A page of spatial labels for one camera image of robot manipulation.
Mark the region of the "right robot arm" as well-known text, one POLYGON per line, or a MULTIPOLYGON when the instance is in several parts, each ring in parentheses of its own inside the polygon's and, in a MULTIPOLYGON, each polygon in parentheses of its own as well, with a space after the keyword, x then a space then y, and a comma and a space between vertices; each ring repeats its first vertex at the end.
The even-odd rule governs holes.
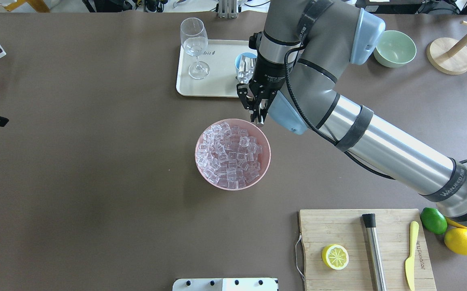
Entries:
POLYGON ((310 129, 467 227, 467 167, 337 89, 384 31, 383 19, 341 0, 272 0, 263 29, 250 39, 257 59, 250 80, 237 84, 238 97, 257 126, 269 115, 298 134, 310 129))

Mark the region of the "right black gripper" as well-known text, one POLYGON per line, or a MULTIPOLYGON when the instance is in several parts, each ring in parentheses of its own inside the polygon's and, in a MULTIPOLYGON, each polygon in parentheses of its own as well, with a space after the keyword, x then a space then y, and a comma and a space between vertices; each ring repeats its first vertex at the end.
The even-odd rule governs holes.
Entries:
POLYGON ((254 75, 249 84, 240 84, 237 81, 237 95, 244 109, 250 112, 252 123, 258 123, 258 126, 265 125, 267 110, 290 70, 291 63, 276 64, 261 56, 257 57, 254 75))

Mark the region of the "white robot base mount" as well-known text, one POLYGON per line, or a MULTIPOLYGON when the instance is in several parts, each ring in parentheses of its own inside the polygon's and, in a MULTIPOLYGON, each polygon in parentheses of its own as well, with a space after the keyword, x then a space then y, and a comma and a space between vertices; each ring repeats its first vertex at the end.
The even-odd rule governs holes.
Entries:
POLYGON ((180 278, 173 291, 278 291, 277 278, 180 278))

